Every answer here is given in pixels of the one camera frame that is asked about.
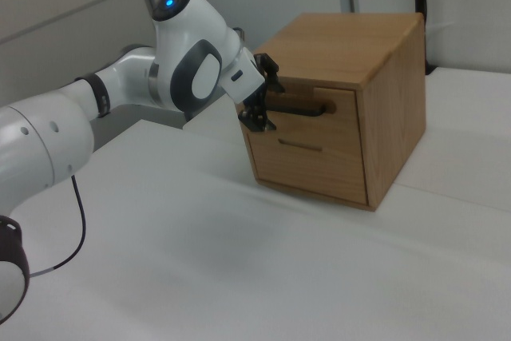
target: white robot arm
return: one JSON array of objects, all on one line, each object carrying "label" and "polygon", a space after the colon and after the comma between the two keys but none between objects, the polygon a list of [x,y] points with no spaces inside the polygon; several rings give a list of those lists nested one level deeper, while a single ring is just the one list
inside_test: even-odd
[{"label": "white robot arm", "polygon": [[160,0],[153,11],[156,51],[139,46],[113,64],[58,90],[0,108],[0,323],[21,303],[28,264],[21,229],[9,218],[29,197],[71,177],[93,152],[89,121],[126,104],[190,113],[220,85],[248,110],[253,129],[275,128],[263,99],[265,71],[206,0]]}]

